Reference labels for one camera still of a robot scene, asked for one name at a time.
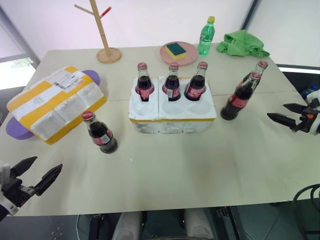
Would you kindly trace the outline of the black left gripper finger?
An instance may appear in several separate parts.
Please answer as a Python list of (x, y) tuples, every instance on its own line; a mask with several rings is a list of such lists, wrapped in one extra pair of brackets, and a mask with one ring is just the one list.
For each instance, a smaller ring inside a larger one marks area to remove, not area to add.
[(63, 164), (59, 164), (51, 168), (42, 178), (41, 181), (34, 187), (35, 194), (41, 196), (57, 179), (62, 170)]
[(37, 158), (37, 156), (28, 157), (18, 162), (10, 169), (10, 177), (17, 178), (21, 176), (31, 167), (31, 165), (35, 162)]

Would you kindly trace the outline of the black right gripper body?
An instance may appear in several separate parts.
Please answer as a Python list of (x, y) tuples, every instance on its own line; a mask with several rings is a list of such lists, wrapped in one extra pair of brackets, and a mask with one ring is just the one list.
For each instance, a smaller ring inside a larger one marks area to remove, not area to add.
[(320, 132), (320, 100), (314, 98), (311, 102), (305, 105), (306, 108), (300, 116), (301, 122), (296, 125), (293, 132), (302, 131), (305, 133)]

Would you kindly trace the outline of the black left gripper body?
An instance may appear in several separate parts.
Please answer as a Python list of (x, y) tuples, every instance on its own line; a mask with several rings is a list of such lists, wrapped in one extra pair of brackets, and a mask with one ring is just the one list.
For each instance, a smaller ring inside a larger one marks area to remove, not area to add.
[(22, 183), (19, 178), (10, 178), (8, 183), (1, 187), (4, 196), (19, 208), (36, 193), (32, 187), (23, 186)]

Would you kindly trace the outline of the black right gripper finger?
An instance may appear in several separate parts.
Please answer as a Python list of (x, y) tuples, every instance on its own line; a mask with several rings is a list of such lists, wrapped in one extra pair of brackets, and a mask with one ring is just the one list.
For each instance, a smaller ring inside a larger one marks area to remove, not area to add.
[(297, 113), (297, 114), (302, 114), (303, 111), (305, 110), (306, 106), (301, 105), (298, 103), (286, 103), (283, 105), (285, 108), (290, 110), (291, 112)]
[(289, 127), (291, 130), (296, 128), (296, 121), (280, 113), (267, 113), (267, 116), (274, 122)]

